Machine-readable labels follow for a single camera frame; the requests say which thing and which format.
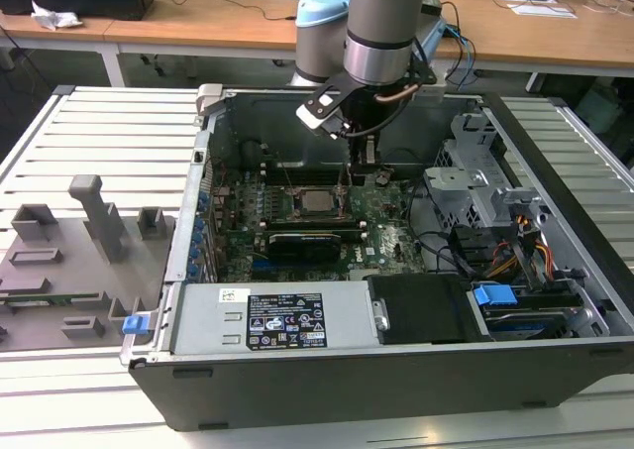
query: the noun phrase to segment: motherboard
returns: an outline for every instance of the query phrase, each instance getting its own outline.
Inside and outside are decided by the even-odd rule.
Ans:
[[[278,180],[225,171],[213,209],[219,281],[360,281],[425,271],[407,222],[410,180],[378,171],[362,184],[328,181],[286,170]]]

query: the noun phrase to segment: floor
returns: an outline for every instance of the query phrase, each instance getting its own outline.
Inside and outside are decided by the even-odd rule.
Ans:
[[[59,84],[108,86],[101,57],[93,53],[63,51],[27,51],[46,82],[55,88]],[[31,63],[23,56],[15,58],[15,69],[0,71],[0,158],[6,156],[20,135],[29,126],[49,97],[49,90]],[[276,85],[287,83],[294,63],[285,61],[282,67],[267,59],[237,59],[198,57],[196,78],[187,78],[185,62],[179,56],[160,56],[155,71],[153,58],[145,64],[139,55],[123,55],[123,68],[133,87],[192,87],[216,82],[232,85]],[[505,95],[526,95],[526,73],[485,72],[465,92],[497,91]]]

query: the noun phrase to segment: green circuit board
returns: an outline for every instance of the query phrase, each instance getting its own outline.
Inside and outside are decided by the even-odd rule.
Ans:
[[[342,243],[340,259],[328,265],[272,266],[265,255],[261,219],[292,218],[293,196],[284,186],[268,186],[255,179],[234,181],[222,211],[216,209],[218,235],[225,255],[220,280],[245,281],[359,281],[371,274],[406,274],[425,271],[404,219],[406,186],[393,181],[377,186],[370,176],[366,184],[347,187],[352,217],[367,222],[362,242]]]

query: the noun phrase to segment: crumpled tissue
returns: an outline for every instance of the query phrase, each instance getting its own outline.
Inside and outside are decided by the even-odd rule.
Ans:
[[[34,18],[40,26],[52,31],[55,31],[57,28],[70,28],[71,26],[83,25],[74,13],[57,13],[55,11],[50,11],[38,6],[35,1],[32,1],[31,4],[33,5],[31,18]]]

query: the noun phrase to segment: white paper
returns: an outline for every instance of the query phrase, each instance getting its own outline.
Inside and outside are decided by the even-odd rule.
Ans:
[[[38,6],[32,1],[33,13],[31,18],[35,19],[38,24],[44,28],[55,31],[57,28],[70,28],[73,26],[81,26],[83,23],[79,21],[77,15],[70,12],[57,13]]]
[[[574,13],[566,8],[559,8],[557,6],[534,6],[534,5],[520,5],[511,8],[518,15],[528,16],[550,16],[554,18],[576,18]]]

